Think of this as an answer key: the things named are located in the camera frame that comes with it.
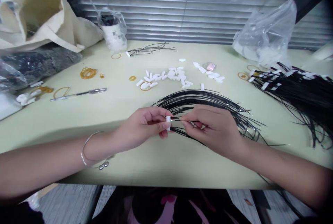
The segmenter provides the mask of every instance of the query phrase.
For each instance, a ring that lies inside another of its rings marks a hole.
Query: right hand
[[[209,105],[196,105],[191,112],[180,118],[186,133],[205,144],[212,151],[231,158],[245,146],[236,122],[228,110]]]

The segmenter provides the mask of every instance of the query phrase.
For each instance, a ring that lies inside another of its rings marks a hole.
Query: left hand
[[[167,128],[170,123],[165,121],[164,116],[173,117],[170,111],[160,107],[140,108],[135,111],[111,134],[111,152],[115,154],[136,148],[157,134],[162,139],[168,137]]]

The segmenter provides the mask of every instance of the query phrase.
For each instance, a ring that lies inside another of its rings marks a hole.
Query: floor
[[[59,184],[39,199],[36,211],[43,213],[46,224],[85,224],[103,209],[115,186]],[[249,190],[228,190],[235,206],[255,224],[260,224],[258,212]],[[270,210],[267,210],[272,224],[291,224],[297,216],[275,191],[265,190]],[[314,213],[294,196],[287,193],[291,203],[304,216]]]

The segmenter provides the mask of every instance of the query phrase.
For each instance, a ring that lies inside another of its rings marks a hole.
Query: bundle of black cords
[[[259,138],[261,138],[266,145],[268,146],[276,146],[276,145],[269,145],[265,139],[260,134],[260,129],[254,126],[265,126],[264,124],[249,118],[246,116],[246,114],[250,114],[250,110],[245,110],[241,106],[239,106],[238,103],[232,102],[230,99],[221,96],[217,94],[215,91],[200,91],[199,89],[195,90],[183,90],[179,92],[175,92],[173,94],[170,94],[162,99],[160,99],[158,102],[153,104],[152,106],[158,106],[165,108],[169,110],[174,116],[178,114],[186,114],[189,110],[193,109],[196,104],[204,104],[204,105],[210,105],[213,107],[221,108],[230,111],[231,115],[233,116],[237,126],[240,129],[240,133],[242,136],[246,136],[247,138],[258,141]],[[181,134],[183,136],[186,136],[188,138],[192,138],[189,136],[184,128],[179,127],[171,127],[171,130]],[[258,174],[266,183],[271,185],[264,177],[262,177],[260,174]],[[285,192],[282,190],[275,190],[286,202],[286,204],[290,207],[290,209],[295,213],[295,215],[298,218],[303,218],[302,214],[292,205],[292,203],[288,200],[288,198],[285,195]]]
[[[313,144],[333,147],[333,80],[278,63],[284,71],[255,71],[258,89],[283,104],[312,134]]]
[[[151,45],[148,45],[146,47],[143,47],[143,48],[137,48],[137,49],[133,49],[133,50],[130,50],[130,51],[127,51],[127,52],[132,57],[132,56],[135,56],[135,55],[151,54],[151,53],[153,53],[153,51],[158,51],[158,50],[161,50],[161,49],[175,50],[174,47],[171,47],[171,48],[165,47],[166,44],[169,44],[169,43],[166,43],[166,42],[164,42],[164,43],[155,43],[155,44],[151,44]]]

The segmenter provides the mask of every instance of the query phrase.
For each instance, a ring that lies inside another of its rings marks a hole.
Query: forearm
[[[248,139],[240,156],[231,159],[274,181],[306,204],[319,208],[331,183],[332,171],[313,162]]]
[[[110,133],[97,133],[84,148],[88,165],[110,155]],[[84,168],[81,151],[87,137],[54,141],[0,154],[0,200],[42,188]]]

